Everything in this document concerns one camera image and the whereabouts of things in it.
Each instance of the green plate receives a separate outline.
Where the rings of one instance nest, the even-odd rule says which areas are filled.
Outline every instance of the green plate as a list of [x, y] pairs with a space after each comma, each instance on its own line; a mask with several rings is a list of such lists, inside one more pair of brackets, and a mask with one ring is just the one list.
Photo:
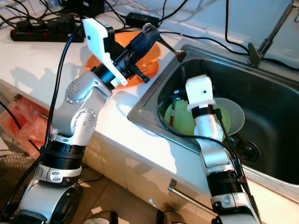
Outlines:
[[[178, 100], [176, 102], [176, 109], [175, 109], [175, 115], [174, 115], [174, 120], [173, 120], [173, 128], [178, 130], [179, 132], [186, 134], [186, 135], [194, 135], [194, 129], [195, 129], [195, 123], [194, 119], [192, 117], [192, 114], [187, 111], [187, 105], [188, 102], [184, 100]], [[222, 106], [219, 105], [213, 105], [214, 109], [220, 108], [221, 113], [222, 113], [222, 121], [224, 124], [225, 129], [229, 133], [229, 129], [231, 126], [231, 120], [229, 113], [226, 109], [224, 109]], [[170, 112], [171, 112], [171, 105], [167, 108], [165, 112], [164, 119], [167, 121], [169, 124], [170, 120]]]

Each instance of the white wall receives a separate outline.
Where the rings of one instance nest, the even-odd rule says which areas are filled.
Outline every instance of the white wall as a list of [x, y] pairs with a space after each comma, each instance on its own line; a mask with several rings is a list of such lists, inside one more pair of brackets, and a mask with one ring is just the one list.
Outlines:
[[[164, 0], [135, 0], [145, 4], [150, 8], [162, 7]], [[210, 0], [203, 0], [202, 5]], [[166, 8], [177, 7], [183, 0], [168, 0]], [[189, 0], [183, 9], [194, 10], [199, 0]], [[266, 38], [274, 25], [278, 21], [285, 7], [290, 0], [231, 0], [229, 1], [229, 29], [230, 38], [241, 40], [245, 46], [248, 42], [254, 43], [257, 47]], [[203, 30], [198, 33], [191, 31], [195, 26], [208, 31], [214, 31], [224, 35], [225, 31], [225, 0], [216, 0], [206, 9], [197, 13], [190, 20], [183, 23], [173, 23], [171, 20], [163, 22], [161, 28], [178, 32], [188, 32], [186, 27], [189, 26], [189, 32], [192, 35], [203, 35]], [[134, 11], [133, 8], [125, 9], [118, 7], [119, 11], [125, 14]], [[171, 13], [173, 9], [166, 10], [165, 15]], [[299, 11], [293, 9], [286, 23], [274, 39], [271, 50], [280, 52], [289, 57], [299, 58], [299, 23], [294, 22], [294, 18]], [[189, 17], [190, 13], [177, 12], [172, 19], [182, 20]]]

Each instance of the sink drain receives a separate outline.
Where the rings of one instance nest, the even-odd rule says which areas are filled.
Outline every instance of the sink drain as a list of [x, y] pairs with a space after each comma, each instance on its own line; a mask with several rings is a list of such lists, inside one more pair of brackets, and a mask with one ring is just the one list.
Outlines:
[[235, 147], [239, 156], [248, 162], [256, 162], [260, 158], [259, 148], [251, 141], [247, 141], [247, 144], [239, 141]]

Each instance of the faucet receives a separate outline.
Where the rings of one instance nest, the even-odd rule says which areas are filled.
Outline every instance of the faucet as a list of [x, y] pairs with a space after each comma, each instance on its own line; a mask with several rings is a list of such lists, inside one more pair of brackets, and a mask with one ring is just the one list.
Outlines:
[[[276, 36], [276, 34], [278, 33], [278, 31], [286, 21], [287, 17], [289, 16], [293, 8], [299, 9], [299, 0], [291, 0], [291, 2], [285, 8], [284, 13], [279, 18], [279, 21], [276, 23], [274, 29], [271, 31], [270, 35], [266, 39], [264, 39], [263, 43], [258, 48], [258, 50], [255, 49], [252, 43], [248, 44], [248, 49], [249, 49], [248, 64], [253, 65], [255, 67], [258, 67], [260, 65], [263, 56], [266, 54], [270, 46], [273, 44], [274, 37]], [[294, 21], [299, 23], [299, 12]]]

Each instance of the white countertop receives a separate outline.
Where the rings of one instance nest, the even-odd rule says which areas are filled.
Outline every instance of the white countertop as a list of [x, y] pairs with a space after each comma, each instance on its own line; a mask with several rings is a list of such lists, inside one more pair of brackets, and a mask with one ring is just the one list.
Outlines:
[[[114, 28], [121, 27], [114, 18], [103, 17]], [[57, 66], [65, 43], [13, 42], [9, 37], [9, 30], [0, 30], [1, 82], [15, 92], [49, 108]], [[247, 57], [233, 55], [207, 41], [196, 42], [174, 35], [165, 35], [164, 39], [175, 49], [189, 43], [235, 60], [247, 61]], [[159, 59], [161, 66], [159, 73], [147, 84], [113, 90], [113, 96], [100, 111], [95, 135], [152, 166], [162, 167], [167, 172], [171, 172], [179, 182], [208, 192], [202, 165], [195, 153], [127, 119], [132, 107], [173, 58], [173, 54], [168, 49], [162, 45], [160, 47], [162, 55]], [[67, 85], [84, 72], [84, 65], [90, 56], [91, 52], [87, 48], [86, 41], [70, 45], [64, 61], [56, 108], [62, 104]], [[267, 63], [263, 63], [262, 67], [273, 70], [268, 67]], [[285, 75], [293, 77], [294, 73], [287, 72]], [[249, 182], [249, 185], [265, 223], [299, 223], [299, 216], [294, 212], [299, 211], [297, 204], [253, 182]]]

